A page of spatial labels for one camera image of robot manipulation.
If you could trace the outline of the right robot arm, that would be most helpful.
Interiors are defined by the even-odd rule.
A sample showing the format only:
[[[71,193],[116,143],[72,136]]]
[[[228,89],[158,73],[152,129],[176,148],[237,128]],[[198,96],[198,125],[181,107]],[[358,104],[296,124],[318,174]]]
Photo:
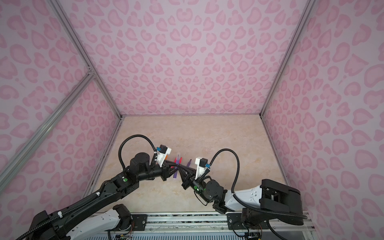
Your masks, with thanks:
[[[184,189],[192,189],[204,205],[212,204],[220,213],[242,211],[241,223],[256,226],[269,220],[302,226],[304,215],[301,192],[269,179],[248,190],[226,190],[211,176],[203,173],[196,178],[196,170],[183,165],[177,167]]]

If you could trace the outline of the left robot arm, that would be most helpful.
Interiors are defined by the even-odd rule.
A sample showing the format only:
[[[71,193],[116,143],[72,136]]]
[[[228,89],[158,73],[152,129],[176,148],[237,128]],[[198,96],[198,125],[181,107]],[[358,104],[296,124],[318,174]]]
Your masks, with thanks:
[[[121,173],[102,183],[94,193],[65,207],[48,214],[42,211],[35,215],[30,229],[18,237],[19,240],[69,240],[67,235],[78,224],[102,208],[123,199],[139,188],[140,181],[160,177],[163,181],[177,171],[177,164],[165,161],[162,166],[150,165],[150,156],[136,154],[131,164]]]

